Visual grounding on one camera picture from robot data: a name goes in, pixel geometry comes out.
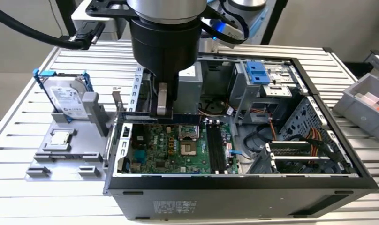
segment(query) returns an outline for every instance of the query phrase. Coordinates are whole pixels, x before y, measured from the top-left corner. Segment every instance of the hard drive label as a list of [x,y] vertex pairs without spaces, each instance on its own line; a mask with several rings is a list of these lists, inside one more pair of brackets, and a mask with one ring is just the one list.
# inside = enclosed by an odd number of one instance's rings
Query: hard drive label
[[58,86],[51,87],[51,91],[56,98],[56,105],[59,105],[63,113],[74,119],[88,119],[79,92],[74,88]]

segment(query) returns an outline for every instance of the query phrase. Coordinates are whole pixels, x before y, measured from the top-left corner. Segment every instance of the gray plastic tray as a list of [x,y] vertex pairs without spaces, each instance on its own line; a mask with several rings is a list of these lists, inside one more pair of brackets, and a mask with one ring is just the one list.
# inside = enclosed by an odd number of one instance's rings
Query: gray plastic tray
[[345,91],[334,111],[356,123],[368,133],[379,138],[379,111],[356,95],[370,92],[379,98],[379,79],[366,74]]

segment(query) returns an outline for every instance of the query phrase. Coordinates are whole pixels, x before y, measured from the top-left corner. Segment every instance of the sticker label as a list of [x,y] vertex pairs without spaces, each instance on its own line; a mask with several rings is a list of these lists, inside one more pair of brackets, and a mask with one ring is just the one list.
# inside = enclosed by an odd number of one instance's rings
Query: sticker label
[[158,214],[187,214],[194,213],[197,201],[154,201],[154,207]]
[[54,97],[56,98],[56,106],[62,109],[63,113],[74,119],[88,119],[86,108],[74,88],[51,87]]
[[231,116],[231,115],[233,115],[233,112],[234,112],[234,108],[233,108],[233,107],[229,107],[229,110],[227,110],[227,112],[226,112],[227,115]]

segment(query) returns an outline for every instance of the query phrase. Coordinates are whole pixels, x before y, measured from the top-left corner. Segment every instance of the small chip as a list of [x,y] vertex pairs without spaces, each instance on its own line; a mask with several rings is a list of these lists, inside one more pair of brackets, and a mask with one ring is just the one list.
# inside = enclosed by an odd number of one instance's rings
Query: small chip
[[226,147],[227,147],[227,150],[233,150],[233,144],[230,142],[227,143]]
[[70,141],[70,132],[56,131],[51,139],[51,145],[66,145],[68,141]]
[[141,163],[132,163],[131,170],[141,171]]
[[165,162],[157,162],[157,167],[158,168],[165,168],[166,166],[166,163]]

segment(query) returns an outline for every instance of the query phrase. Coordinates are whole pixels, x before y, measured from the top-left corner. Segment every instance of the aluminum table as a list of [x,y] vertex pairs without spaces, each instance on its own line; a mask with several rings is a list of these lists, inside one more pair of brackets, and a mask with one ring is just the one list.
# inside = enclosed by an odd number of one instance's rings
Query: aluminum table
[[[311,77],[325,103],[333,107],[356,77],[334,53],[322,48],[239,45],[219,46],[221,53],[295,57]],[[116,110],[111,92],[118,88],[130,101],[138,63],[130,41],[99,42],[88,51],[55,48],[40,70],[59,73],[88,71],[100,103]],[[26,170],[52,122],[52,105],[34,79],[0,122],[0,224],[138,224],[127,221],[115,200],[103,196],[103,182],[27,182]],[[379,139],[374,139],[350,121],[337,121],[379,184]],[[379,191],[348,204],[321,218],[274,220],[151,221],[158,224],[318,224],[379,225]]]

